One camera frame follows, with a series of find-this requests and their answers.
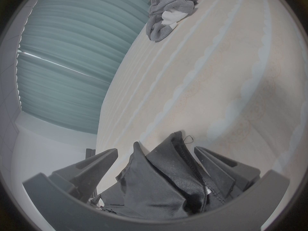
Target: curtain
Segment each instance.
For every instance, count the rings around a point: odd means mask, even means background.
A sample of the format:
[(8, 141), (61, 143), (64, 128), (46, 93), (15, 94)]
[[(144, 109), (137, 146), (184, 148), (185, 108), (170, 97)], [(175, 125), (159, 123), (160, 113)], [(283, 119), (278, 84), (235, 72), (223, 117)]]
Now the curtain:
[(38, 0), (17, 58), (22, 110), (96, 134), (108, 87), (148, 7), (148, 0)]

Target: gray clothing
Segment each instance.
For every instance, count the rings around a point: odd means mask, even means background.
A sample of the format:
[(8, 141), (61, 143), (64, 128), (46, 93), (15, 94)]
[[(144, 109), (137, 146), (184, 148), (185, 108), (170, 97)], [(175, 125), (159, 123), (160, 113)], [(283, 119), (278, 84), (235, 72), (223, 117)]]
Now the gray clothing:
[(183, 13), (192, 13), (194, 9), (193, 1), (186, 0), (151, 0), (148, 10), (149, 20), (145, 33), (151, 41), (159, 42), (167, 37), (173, 29), (169, 25), (162, 25), (162, 14), (164, 11), (176, 7), (176, 10)]

